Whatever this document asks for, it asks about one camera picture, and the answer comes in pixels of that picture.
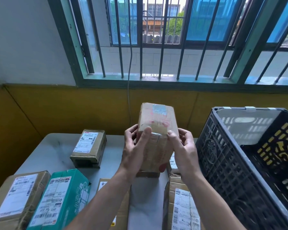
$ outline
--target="green package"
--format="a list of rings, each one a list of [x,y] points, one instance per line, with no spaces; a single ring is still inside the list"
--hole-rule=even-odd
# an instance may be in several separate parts
[[[59,230],[88,203],[91,184],[77,169],[53,173],[27,230]]]

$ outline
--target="forearm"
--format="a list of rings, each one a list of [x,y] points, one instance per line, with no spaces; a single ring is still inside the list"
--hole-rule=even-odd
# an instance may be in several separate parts
[[[201,173],[193,173],[185,179],[206,230],[245,230],[227,203]]]
[[[131,178],[124,169],[119,169],[107,184],[69,224],[66,230],[108,230],[122,200],[131,186]]]

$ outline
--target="barcode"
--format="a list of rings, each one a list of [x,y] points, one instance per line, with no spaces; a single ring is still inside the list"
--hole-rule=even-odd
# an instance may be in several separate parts
[[[28,182],[29,182],[29,181],[16,182],[15,185],[25,184],[25,183],[28,183]]]
[[[46,215],[46,218],[52,218],[52,217],[56,217],[57,213],[50,213]]]
[[[173,215],[173,222],[174,222],[174,224],[178,224],[178,215],[177,214]]]
[[[42,217],[44,217],[44,216],[45,216],[45,213],[43,213],[43,214],[38,214],[38,215],[36,215],[36,216],[34,217],[34,219],[42,218]]]
[[[31,182],[31,185],[30,185],[30,187],[29,187],[29,190],[28,190],[28,192],[27,192],[27,196],[30,194],[30,192],[31,192],[31,189],[32,189],[32,187],[33,187],[33,184],[34,184],[34,181],[33,181],[33,182]]]
[[[93,138],[93,140],[92,140],[92,143],[91,143],[91,144],[93,144],[93,143],[94,143],[95,139],[96,139],[96,136],[94,136],[94,138]]]
[[[54,196],[54,193],[50,193],[50,194],[45,194],[44,197],[51,197]]]

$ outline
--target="tiled wall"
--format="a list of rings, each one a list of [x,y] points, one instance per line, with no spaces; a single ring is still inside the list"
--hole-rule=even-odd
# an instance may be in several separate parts
[[[105,71],[107,73],[120,73],[119,48],[101,47],[101,51],[104,60]],[[139,48],[133,48],[131,73],[140,72],[139,52]],[[198,69],[201,54],[202,50],[186,49],[184,51],[180,74],[195,75]],[[203,63],[200,69],[200,75],[215,75],[222,54],[222,50],[207,50],[205,52]],[[143,48],[143,73],[159,73],[160,55],[161,49],[159,48]],[[219,76],[223,76],[231,55],[232,51],[227,51],[218,74]],[[262,52],[250,75],[258,77],[271,55],[272,52]],[[122,48],[122,57],[124,73],[128,73],[130,63],[130,48]],[[180,49],[164,49],[162,73],[176,75],[179,59]],[[265,76],[277,77],[287,62],[288,52],[278,52],[268,70],[266,71]],[[94,69],[95,72],[102,72],[98,56]]]

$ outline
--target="cable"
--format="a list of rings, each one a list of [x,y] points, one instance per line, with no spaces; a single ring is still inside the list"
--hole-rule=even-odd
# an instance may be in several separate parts
[[[129,71],[128,71],[128,82],[127,82],[127,98],[128,98],[128,109],[129,109],[129,126],[131,126],[131,110],[130,110],[130,99],[129,99],[129,81],[130,81],[130,69],[131,69],[131,62],[132,62],[132,45],[131,45],[131,20],[130,20],[130,0],[127,0],[128,3],[128,20],[129,20],[129,42],[130,42],[130,64],[129,64]]]

